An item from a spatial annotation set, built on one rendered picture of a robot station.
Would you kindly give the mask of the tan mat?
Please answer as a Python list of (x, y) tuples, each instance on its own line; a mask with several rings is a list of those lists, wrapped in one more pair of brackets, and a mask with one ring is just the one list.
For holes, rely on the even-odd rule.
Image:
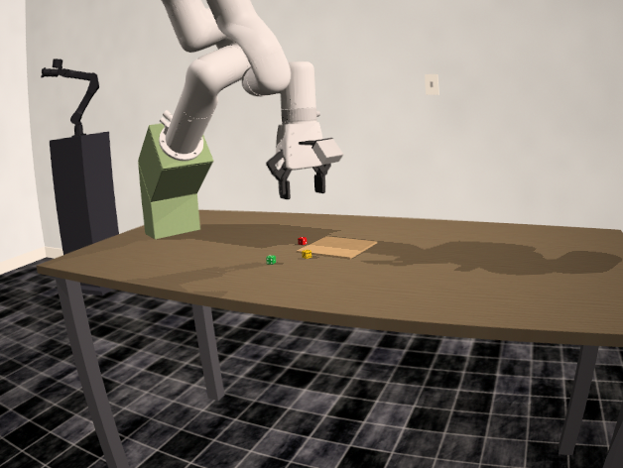
[(303, 250), (311, 250), (313, 255), (351, 259), (376, 243), (377, 241), (326, 236), (303, 247), (297, 253), (301, 253)]

